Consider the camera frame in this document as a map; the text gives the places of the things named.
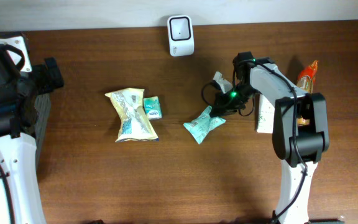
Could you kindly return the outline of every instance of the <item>white wall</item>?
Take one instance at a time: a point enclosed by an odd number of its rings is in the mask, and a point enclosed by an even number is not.
[[[0,0],[0,31],[358,19],[358,0]]]

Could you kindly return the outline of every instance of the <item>teal packet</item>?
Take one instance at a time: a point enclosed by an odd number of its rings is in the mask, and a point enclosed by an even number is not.
[[[184,123],[184,127],[190,132],[198,144],[201,144],[206,135],[226,122],[220,117],[211,118],[209,113],[212,107],[208,106],[202,114],[190,123]]]
[[[161,106],[158,97],[150,97],[143,99],[144,110],[149,120],[162,118]]]

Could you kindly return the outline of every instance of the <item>small teal packet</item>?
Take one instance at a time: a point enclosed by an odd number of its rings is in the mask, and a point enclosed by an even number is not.
[[[184,123],[184,127],[190,132],[198,144],[201,144],[206,135],[216,127],[224,124],[225,119],[220,117],[211,118],[209,113],[212,107],[208,106],[202,114],[190,123]]]
[[[144,110],[149,120],[162,118],[161,106],[158,97],[150,97],[143,99]]]

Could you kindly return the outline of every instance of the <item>yellow and white plastic bag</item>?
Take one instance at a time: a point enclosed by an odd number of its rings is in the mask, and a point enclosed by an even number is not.
[[[143,109],[143,89],[126,88],[106,93],[121,119],[116,142],[158,141]]]

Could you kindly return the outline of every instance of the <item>wooden table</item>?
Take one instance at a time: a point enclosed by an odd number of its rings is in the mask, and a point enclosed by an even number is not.
[[[228,116],[201,145],[183,127],[206,105],[215,71],[231,77],[238,52],[269,56],[295,81],[319,59],[315,92],[327,101],[329,150],[314,174],[312,219],[358,223],[358,21],[196,26],[195,53],[173,58],[166,27],[26,32],[33,64],[55,57],[65,87],[52,111],[38,169],[48,223],[217,223],[271,216],[280,161],[255,116]],[[120,119],[105,93],[158,96],[159,142],[115,143]]]

